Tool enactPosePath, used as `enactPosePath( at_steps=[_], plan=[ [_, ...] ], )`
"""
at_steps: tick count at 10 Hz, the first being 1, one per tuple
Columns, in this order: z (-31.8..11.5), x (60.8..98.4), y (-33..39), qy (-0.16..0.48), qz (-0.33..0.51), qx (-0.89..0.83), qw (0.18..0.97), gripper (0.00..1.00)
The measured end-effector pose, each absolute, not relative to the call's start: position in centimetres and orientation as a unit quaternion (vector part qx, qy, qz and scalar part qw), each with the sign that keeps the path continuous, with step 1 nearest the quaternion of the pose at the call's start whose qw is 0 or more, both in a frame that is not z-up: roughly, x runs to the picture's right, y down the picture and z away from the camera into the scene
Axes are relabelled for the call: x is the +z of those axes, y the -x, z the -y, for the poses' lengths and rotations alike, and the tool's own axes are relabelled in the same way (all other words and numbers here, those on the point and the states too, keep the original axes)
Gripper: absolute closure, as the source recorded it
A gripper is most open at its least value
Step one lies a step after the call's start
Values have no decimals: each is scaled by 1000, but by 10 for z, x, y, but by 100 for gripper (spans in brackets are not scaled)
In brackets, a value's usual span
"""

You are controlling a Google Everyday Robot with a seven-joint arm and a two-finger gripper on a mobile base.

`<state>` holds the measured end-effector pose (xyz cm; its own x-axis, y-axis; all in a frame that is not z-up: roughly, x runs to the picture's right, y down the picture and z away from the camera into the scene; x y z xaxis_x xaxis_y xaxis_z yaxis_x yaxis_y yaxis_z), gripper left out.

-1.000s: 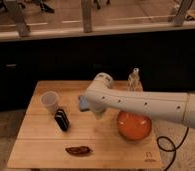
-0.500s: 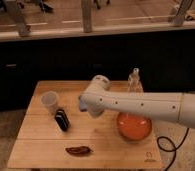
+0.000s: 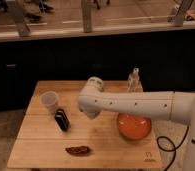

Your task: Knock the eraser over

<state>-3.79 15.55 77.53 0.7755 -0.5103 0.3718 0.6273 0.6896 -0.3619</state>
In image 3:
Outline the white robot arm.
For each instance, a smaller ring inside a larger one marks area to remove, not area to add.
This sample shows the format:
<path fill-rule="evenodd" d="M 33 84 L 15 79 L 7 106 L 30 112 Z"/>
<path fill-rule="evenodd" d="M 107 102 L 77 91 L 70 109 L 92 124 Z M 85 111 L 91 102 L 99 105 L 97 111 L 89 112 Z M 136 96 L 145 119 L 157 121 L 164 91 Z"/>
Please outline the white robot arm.
<path fill-rule="evenodd" d="M 105 92 L 104 82 L 90 77 L 79 93 L 78 105 L 89 118 L 95 118 L 101 111 L 111 111 L 188 125 L 190 132 L 183 171 L 195 171 L 194 92 Z"/>

